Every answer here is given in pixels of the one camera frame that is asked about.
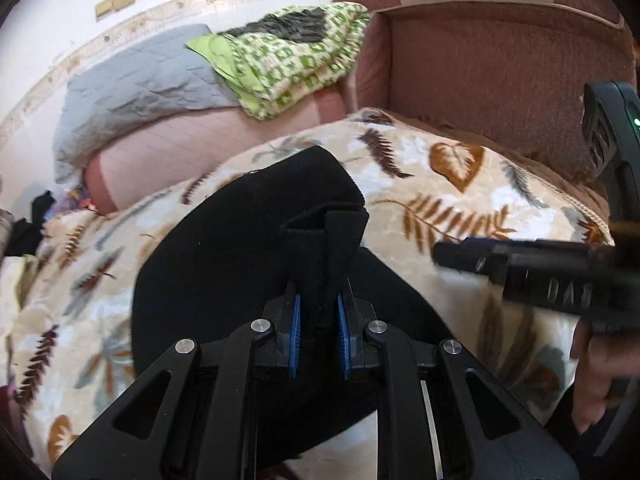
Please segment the person's right hand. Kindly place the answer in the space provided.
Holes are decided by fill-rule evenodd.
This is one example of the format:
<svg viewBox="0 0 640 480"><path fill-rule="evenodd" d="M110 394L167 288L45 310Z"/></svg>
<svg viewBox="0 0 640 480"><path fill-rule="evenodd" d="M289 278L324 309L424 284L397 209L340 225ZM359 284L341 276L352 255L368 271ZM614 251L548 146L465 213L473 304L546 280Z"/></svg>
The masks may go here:
<svg viewBox="0 0 640 480"><path fill-rule="evenodd" d="M570 357L577 361L572 419L578 434L604 415L614 379L639 376L639 356L638 332L595 335L587 322L578 322L570 349Z"/></svg>

